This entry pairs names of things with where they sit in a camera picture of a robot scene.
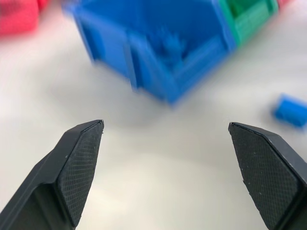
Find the blue block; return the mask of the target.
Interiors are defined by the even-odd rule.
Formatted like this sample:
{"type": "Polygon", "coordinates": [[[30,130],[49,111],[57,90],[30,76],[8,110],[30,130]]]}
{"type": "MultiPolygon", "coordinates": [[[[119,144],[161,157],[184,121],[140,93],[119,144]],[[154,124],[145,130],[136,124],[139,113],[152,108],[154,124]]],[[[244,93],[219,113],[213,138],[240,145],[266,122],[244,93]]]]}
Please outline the blue block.
{"type": "Polygon", "coordinates": [[[307,127],[307,102],[281,94],[272,109],[272,116],[295,128],[307,127]]]}

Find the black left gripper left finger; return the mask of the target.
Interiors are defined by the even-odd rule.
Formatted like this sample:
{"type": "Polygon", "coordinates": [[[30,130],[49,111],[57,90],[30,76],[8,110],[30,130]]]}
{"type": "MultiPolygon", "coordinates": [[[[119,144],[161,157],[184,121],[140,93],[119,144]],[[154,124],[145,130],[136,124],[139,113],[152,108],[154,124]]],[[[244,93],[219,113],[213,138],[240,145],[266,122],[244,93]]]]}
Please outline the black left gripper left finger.
{"type": "Polygon", "coordinates": [[[67,130],[0,212],[0,230],[75,230],[93,182],[103,120],[67,130]]]}

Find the green plastic bin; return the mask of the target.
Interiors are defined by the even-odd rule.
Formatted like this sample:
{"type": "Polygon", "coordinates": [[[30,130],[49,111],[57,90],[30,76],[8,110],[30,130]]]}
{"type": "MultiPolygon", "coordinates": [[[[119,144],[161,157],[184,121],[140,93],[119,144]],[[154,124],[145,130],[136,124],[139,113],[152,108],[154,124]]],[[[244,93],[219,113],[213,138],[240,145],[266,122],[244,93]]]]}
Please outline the green plastic bin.
{"type": "Polygon", "coordinates": [[[218,3],[238,46],[278,12],[277,0],[218,0],[218,3]]]}

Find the blue plastic bin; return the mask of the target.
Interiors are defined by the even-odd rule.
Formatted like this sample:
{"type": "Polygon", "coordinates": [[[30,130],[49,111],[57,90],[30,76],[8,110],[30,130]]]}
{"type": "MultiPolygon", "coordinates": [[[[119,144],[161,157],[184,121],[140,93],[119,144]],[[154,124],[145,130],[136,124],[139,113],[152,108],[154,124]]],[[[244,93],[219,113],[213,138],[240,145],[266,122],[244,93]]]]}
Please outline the blue plastic bin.
{"type": "Polygon", "coordinates": [[[170,104],[235,50],[215,0],[67,0],[93,62],[170,104]]]}

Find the red block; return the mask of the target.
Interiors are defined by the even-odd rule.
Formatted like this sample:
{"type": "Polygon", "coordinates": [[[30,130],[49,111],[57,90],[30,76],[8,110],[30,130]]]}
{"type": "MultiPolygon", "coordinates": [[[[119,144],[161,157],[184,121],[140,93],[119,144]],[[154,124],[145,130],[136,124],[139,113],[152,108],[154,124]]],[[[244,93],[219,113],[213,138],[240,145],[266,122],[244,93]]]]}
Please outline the red block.
{"type": "Polygon", "coordinates": [[[0,0],[0,36],[37,28],[40,14],[51,0],[0,0]]]}

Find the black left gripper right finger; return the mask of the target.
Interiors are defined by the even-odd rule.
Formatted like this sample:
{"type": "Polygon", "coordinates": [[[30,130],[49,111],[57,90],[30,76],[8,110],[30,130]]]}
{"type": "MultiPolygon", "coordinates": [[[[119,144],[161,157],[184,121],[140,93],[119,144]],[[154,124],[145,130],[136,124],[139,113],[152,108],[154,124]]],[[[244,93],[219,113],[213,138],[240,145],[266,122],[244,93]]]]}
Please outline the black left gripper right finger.
{"type": "Polygon", "coordinates": [[[307,230],[307,162],[279,135],[231,122],[243,182],[268,230],[307,230]]]}

